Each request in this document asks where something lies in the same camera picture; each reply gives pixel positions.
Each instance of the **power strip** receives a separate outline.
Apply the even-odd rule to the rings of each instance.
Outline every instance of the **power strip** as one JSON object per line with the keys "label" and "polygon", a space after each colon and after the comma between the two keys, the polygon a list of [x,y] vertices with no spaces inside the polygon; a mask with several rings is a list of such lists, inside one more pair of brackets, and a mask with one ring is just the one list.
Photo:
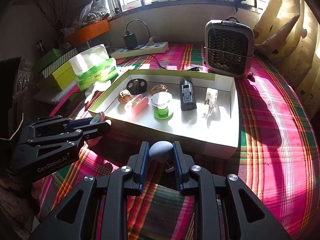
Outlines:
{"label": "power strip", "polygon": [[151,46],[143,46],[141,49],[127,50],[127,49],[117,49],[114,53],[111,54],[111,57],[118,59],[123,57],[134,57],[146,54],[158,54],[164,53],[169,49],[167,42],[155,43]]}

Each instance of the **heater grille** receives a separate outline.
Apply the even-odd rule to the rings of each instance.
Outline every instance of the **heater grille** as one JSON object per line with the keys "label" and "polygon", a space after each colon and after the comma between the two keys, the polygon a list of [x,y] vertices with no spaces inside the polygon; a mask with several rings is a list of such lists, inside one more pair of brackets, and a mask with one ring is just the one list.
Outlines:
{"label": "heater grille", "polygon": [[247,58],[234,54],[247,56],[247,52],[248,37],[244,33],[215,28],[208,31],[207,63],[212,68],[241,75],[245,71]]}

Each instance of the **curtain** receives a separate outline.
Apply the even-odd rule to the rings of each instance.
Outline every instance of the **curtain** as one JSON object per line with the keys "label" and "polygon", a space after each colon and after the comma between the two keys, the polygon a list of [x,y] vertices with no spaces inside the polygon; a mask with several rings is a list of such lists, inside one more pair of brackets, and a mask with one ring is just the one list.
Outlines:
{"label": "curtain", "polygon": [[320,26],[304,0],[269,0],[255,47],[293,88],[310,119],[320,109]]}

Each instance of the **power adapter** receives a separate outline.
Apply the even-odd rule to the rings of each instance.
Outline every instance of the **power adapter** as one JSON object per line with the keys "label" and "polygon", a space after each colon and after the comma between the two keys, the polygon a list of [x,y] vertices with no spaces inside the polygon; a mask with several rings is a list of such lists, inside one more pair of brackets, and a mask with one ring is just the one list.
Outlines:
{"label": "power adapter", "polygon": [[127,47],[127,49],[135,49],[138,46],[138,41],[136,38],[136,35],[134,33],[131,33],[127,30],[127,35],[123,37],[124,43]]}

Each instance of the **box lid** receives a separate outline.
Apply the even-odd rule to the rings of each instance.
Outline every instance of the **box lid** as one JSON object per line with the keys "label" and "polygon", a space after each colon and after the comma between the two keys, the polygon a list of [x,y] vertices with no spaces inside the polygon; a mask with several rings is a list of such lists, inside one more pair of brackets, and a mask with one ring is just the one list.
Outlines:
{"label": "box lid", "polygon": [[52,49],[41,59],[39,59],[32,67],[33,73],[40,73],[51,63],[55,62],[58,58],[63,56],[63,51],[59,49]]}
{"label": "box lid", "polygon": [[71,51],[69,51],[68,53],[66,53],[65,55],[63,55],[62,57],[60,57],[59,59],[57,59],[55,62],[53,62],[50,66],[48,66],[45,70],[42,71],[42,75],[44,76],[44,78],[47,78],[48,76],[50,76],[53,72],[55,72],[56,70],[58,70],[61,66],[63,66],[69,59],[73,58],[75,55],[78,54],[77,49],[73,49]]}
{"label": "box lid", "polygon": [[[173,116],[168,120],[158,120],[154,116],[154,106],[148,104],[140,114],[131,118],[125,114],[124,105],[117,96],[130,80],[142,78],[148,82],[145,97],[151,99],[150,89],[164,84],[172,94],[168,109]],[[181,109],[180,84],[185,79],[193,84],[197,109]],[[207,89],[218,90],[214,111],[204,117]],[[228,159],[238,147],[239,109],[234,78],[210,73],[162,70],[133,69],[124,72],[89,107],[92,115],[103,111],[111,119],[116,130],[123,131],[143,140],[179,140],[185,149],[195,153]]]}

